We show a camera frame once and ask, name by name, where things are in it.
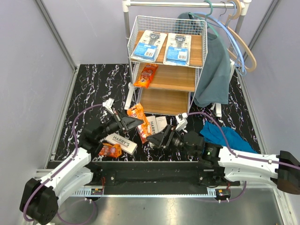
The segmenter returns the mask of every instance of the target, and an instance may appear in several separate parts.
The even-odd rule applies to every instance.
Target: clothing
[[[244,141],[241,136],[239,136],[239,134],[230,127],[222,127],[222,131],[224,132],[231,149],[257,153],[251,148],[248,142]],[[200,134],[204,136],[204,140],[206,142],[226,146],[224,137],[222,136],[219,128],[216,125],[209,123],[208,121],[205,122],[205,125],[200,131]]]
[[[193,19],[188,13],[183,13],[178,18]],[[184,29],[183,26],[187,26],[188,32],[197,34],[197,26],[194,23],[183,25],[179,22],[177,31]],[[206,107],[210,103],[228,104],[231,68],[227,47],[220,35],[217,37],[215,34],[207,33],[207,48],[208,53],[197,90],[194,93],[194,102],[199,107]]]

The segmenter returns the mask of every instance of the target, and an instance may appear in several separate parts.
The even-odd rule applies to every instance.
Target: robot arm
[[[230,151],[227,147],[206,143],[194,131],[180,135],[177,131],[187,125],[186,118],[186,113],[176,116],[177,127],[167,125],[163,131],[147,137],[147,140],[158,148],[187,151],[208,168],[221,168],[218,177],[226,181],[266,183],[276,185],[281,191],[300,195],[300,162],[291,153],[281,151],[280,155],[262,155]]]
[[[106,124],[93,123],[85,127],[78,151],[73,151],[58,167],[40,180],[32,178],[26,183],[20,211],[24,211],[32,193],[41,187],[30,201],[26,215],[41,225],[48,224],[55,217],[58,208],[75,191],[88,183],[101,182],[101,168],[91,162],[103,147],[101,140],[118,130],[127,132],[143,124],[143,120],[128,117],[112,109],[112,105],[113,99],[103,103],[113,119]]]

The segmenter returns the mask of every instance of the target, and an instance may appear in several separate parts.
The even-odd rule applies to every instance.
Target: white cable clip
[[[114,99],[110,97],[107,101],[105,101],[105,102],[102,103],[102,105],[105,107],[105,109],[111,115],[113,115],[113,110],[112,110],[113,102],[114,102]]]
[[[176,116],[176,120],[178,122],[178,125],[176,127],[177,131],[184,129],[187,126],[187,124],[188,124],[187,117],[188,117],[188,114],[186,112],[182,113],[182,114],[178,114]]]
[[[52,174],[50,174],[49,176],[47,176],[47,179],[49,179],[49,181],[53,180],[53,178],[51,176],[52,176]]]

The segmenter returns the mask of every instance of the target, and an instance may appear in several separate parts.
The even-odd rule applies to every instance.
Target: barcode
[[[180,59],[180,60],[186,60],[187,56],[186,55],[179,55],[178,59]]]
[[[149,56],[149,57],[152,57],[153,56],[153,52],[146,52],[145,55]]]

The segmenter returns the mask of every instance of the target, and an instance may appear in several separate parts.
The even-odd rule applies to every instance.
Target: metal floor
[[[238,195],[240,189],[233,189]],[[84,222],[92,205],[69,198],[60,207],[70,223]],[[102,198],[90,225],[283,225],[272,189],[251,188],[237,201],[207,203],[192,198]],[[57,218],[55,225],[62,225]]]

